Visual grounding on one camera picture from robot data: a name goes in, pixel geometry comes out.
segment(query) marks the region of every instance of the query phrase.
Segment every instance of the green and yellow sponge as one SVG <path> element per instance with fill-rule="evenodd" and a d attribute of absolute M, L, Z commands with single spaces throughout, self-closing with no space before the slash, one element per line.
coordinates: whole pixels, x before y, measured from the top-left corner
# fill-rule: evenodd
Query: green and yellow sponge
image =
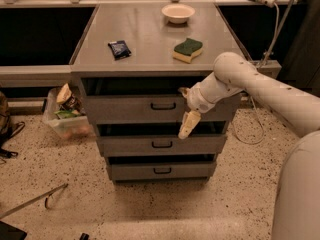
<path fill-rule="evenodd" d="M 202 53 L 202 50 L 202 42 L 187 38 L 186 41 L 174 47 L 172 56 L 177 60 L 191 63 L 193 58 Z"/>

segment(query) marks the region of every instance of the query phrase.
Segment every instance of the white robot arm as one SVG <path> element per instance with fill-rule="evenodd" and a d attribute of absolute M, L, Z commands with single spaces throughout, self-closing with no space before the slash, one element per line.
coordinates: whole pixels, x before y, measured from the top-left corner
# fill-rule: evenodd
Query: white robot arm
<path fill-rule="evenodd" d="M 186 112 L 179 138 L 185 139 L 201 114 L 223 99 L 245 90 L 299 137 L 287 155 L 278 183 L 273 240 L 320 237 L 320 99 L 260 74 L 235 53 L 219 55 L 213 72 L 192 88 L 181 88 Z"/>

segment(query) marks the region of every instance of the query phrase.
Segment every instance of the white bowl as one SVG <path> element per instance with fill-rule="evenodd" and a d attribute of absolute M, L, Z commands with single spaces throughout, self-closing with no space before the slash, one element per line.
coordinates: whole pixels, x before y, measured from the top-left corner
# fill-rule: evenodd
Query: white bowl
<path fill-rule="evenodd" d="M 174 24 L 182 24 L 195 13 L 195 10 L 185 4 L 169 4 L 162 8 L 162 13 Z"/>

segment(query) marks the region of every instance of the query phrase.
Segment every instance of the gray countertop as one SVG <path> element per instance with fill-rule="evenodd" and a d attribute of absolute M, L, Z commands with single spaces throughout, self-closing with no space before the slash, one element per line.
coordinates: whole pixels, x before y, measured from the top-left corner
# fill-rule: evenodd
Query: gray countertop
<path fill-rule="evenodd" d="M 186 24 L 168 22 L 166 2 L 99 5 L 72 65 L 72 72 L 211 70 L 222 52 L 242 54 L 214 3 L 187 2 L 195 14 Z M 203 53 L 187 64 L 172 58 L 174 47 L 189 37 L 203 42 Z M 131 57 L 114 60 L 108 43 L 125 40 Z"/>

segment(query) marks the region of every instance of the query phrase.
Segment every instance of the plastic bin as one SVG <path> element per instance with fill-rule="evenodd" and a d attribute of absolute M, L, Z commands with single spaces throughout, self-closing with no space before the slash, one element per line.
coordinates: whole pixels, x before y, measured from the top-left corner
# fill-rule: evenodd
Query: plastic bin
<path fill-rule="evenodd" d="M 77 91 L 74 89 L 72 89 L 72 91 L 77 97 L 79 97 L 77 95 Z M 89 124 L 86 116 L 58 119 L 58 117 L 54 114 L 55 111 L 59 110 L 59 105 L 56 103 L 58 93 L 59 88 L 54 88 L 49 91 L 42 121 L 49 125 L 62 139 L 90 135 L 93 136 L 93 127 Z"/>

